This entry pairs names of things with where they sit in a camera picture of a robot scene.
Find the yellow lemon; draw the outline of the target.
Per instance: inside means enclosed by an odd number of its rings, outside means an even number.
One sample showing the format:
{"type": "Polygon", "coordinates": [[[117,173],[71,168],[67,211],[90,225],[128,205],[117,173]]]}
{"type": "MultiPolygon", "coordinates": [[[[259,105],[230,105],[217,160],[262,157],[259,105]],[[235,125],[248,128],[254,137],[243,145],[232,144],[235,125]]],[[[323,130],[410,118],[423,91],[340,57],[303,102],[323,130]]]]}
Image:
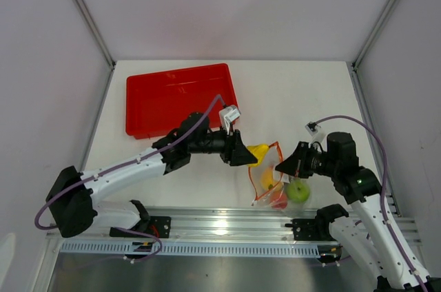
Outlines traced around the yellow lemon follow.
{"type": "Polygon", "coordinates": [[[249,145],[247,150],[256,158],[255,163],[250,163],[248,167],[257,167],[262,164],[267,152],[269,151],[268,144],[249,145]]]}

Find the green apple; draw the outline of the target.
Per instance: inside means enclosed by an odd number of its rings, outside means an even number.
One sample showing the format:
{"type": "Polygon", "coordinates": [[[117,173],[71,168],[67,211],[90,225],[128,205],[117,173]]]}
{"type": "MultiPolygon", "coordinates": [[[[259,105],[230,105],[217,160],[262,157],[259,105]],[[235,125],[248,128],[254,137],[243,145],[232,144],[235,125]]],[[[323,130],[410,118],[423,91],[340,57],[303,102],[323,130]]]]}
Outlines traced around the green apple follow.
{"type": "Polygon", "coordinates": [[[304,203],[309,199],[311,191],[309,185],[304,180],[294,180],[287,184],[285,193],[292,202],[304,203]]]}

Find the large orange peach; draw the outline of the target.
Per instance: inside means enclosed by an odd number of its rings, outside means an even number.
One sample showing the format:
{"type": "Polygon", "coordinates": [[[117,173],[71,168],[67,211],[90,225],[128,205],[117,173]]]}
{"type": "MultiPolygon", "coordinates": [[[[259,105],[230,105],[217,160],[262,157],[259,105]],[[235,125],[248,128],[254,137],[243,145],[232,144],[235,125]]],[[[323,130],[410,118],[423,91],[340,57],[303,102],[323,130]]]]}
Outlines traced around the large orange peach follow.
{"type": "Polygon", "coordinates": [[[267,167],[260,176],[260,185],[264,191],[280,191],[283,188],[282,174],[274,166],[267,167]]]}

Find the clear zip top bag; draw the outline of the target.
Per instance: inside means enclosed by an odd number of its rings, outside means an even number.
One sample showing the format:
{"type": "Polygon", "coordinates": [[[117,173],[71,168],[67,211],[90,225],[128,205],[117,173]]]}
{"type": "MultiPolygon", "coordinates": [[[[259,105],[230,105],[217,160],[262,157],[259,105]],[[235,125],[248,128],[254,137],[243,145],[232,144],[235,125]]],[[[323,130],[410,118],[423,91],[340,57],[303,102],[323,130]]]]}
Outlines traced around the clear zip top bag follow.
{"type": "Polygon", "coordinates": [[[258,159],[247,166],[254,190],[252,206],[274,209],[287,216],[300,213],[309,204],[312,191],[306,180],[276,171],[284,160],[279,143],[250,145],[247,149],[258,159]]]}

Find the small pink peach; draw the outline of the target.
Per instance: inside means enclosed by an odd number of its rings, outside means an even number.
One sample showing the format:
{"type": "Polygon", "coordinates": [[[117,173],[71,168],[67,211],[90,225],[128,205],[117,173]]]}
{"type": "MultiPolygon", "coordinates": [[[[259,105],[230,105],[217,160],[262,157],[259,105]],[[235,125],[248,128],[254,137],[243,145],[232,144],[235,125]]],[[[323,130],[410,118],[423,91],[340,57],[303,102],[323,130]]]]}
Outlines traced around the small pink peach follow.
{"type": "Polygon", "coordinates": [[[283,192],[273,193],[270,203],[273,209],[285,209],[288,205],[288,198],[283,192]]]}

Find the red plastic bin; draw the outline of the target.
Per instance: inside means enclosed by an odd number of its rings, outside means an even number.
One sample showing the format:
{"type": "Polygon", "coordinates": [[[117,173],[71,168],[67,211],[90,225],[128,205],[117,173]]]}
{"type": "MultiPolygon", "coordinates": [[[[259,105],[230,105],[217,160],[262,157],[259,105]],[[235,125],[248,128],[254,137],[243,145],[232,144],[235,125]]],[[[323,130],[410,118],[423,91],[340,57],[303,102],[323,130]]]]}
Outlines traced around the red plastic bin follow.
{"type": "Polygon", "coordinates": [[[136,139],[166,135],[192,112],[203,113],[216,95],[209,126],[221,126],[218,112],[238,105],[228,64],[217,63],[127,77],[125,132],[136,139]]]}

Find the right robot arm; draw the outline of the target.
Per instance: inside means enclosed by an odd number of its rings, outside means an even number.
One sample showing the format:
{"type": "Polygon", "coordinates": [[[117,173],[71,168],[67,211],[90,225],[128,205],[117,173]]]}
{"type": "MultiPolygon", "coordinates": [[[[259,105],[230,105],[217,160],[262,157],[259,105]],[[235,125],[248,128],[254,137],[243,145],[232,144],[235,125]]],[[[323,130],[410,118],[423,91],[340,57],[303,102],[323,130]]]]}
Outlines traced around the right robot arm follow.
{"type": "Polygon", "coordinates": [[[362,235],[349,213],[335,204],[316,212],[316,234],[343,246],[376,291],[439,291],[440,279],[433,277],[411,250],[390,213],[376,175],[360,165],[351,134],[330,133],[326,143],[323,152],[313,144],[299,142],[275,170],[302,179],[314,174],[330,178],[367,233],[362,235]]]}

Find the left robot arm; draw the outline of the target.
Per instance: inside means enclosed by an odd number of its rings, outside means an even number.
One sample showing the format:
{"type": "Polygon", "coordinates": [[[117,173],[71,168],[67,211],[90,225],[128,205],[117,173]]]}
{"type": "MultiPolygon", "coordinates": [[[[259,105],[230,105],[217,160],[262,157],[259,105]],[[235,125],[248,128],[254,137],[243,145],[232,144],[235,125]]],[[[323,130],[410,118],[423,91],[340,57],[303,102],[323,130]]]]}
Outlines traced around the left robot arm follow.
{"type": "Polygon", "coordinates": [[[125,162],[94,171],[79,172],[73,166],[63,169],[46,197],[54,228],[64,238],[76,237],[91,227],[108,227],[113,236],[128,232],[144,236],[150,219],[140,201],[122,205],[105,205],[103,201],[130,185],[184,167],[193,154],[218,154],[231,167],[258,162],[243,144],[239,130],[222,126],[213,131],[209,118],[194,112],[179,127],[125,162]]]}

